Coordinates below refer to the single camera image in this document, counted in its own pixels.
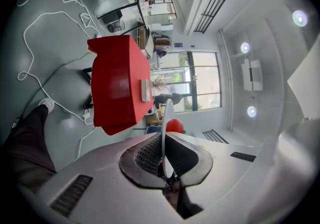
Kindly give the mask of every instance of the white sneaker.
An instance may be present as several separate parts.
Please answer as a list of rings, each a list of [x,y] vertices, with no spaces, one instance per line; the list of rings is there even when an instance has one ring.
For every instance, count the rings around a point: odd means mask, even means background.
[[[54,110],[55,102],[52,98],[44,98],[40,100],[38,106],[40,105],[45,105],[48,108],[48,114],[50,114]]]

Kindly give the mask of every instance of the red ball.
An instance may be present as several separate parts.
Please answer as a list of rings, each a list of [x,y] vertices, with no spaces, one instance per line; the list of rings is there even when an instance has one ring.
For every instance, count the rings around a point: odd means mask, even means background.
[[[166,123],[166,132],[184,133],[184,125],[179,119],[172,119]]]

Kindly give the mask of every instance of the ceiling light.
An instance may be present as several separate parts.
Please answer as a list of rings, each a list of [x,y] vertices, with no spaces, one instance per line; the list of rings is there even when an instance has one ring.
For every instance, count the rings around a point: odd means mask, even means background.
[[[293,22],[299,27],[304,27],[308,23],[307,15],[301,10],[296,10],[292,14],[292,19],[293,19]]]
[[[241,44],[241,52],[243,52],[244,54],[247,54],[250,51],[250,45],[247,42],[244,42],[243,44]]]
[[[254,118],[257,115],[257,110],[254,106],[248,107],[246,112],[247,112],[248,116],[251,118]]]

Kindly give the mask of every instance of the dark trousers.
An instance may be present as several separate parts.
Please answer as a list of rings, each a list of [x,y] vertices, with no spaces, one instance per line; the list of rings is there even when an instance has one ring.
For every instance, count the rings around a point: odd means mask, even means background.
[[[20,120],[2,148],[16,182],[34,193],[56,173],[45,142],[47,115],[45,105],[35,108]]]

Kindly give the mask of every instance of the gray floor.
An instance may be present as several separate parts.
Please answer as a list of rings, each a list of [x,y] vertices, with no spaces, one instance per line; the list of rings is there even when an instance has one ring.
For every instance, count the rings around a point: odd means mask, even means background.
[[[91,12],[98,0],[83,0]],[[29,0],[22,7],[16,7],[7,22],[6,32],[0,43],[1,52],[1,143],[5,141],[16,117],[20,116],[30,95],[38,88],[36,80],[27,77],[18,81],[17,75],[26,71],[31,55],[23,41],[23,32],[40,14],[65,11],[73,19],[80,21],[79,14],[84,8],[75,3],[63,3],[61,0]],[[95,31],[85,29],[94,38]],[[46,15],[40,18],[26,35],[27,42],[34,53],[34,63],[30,72],[44,81],[59,65],[82,57],[87,51],[87,36],[80,28],[63,14]],[[45,86],[51,97],[67,109],[83,114],[83,104],[90,95],[90,86],[80,70],[91,67],[94,56],[63,67]],[[45,95],[40,91],[29,105],[29,113]],[[56,106],[45,124],[45,139],[56,169],[59,171],[76,157],[79,140],[93,129],[75,116]],[[108,136],[98,128],[82,143],[81,154],[129,138],[132,128],[114,136]]]

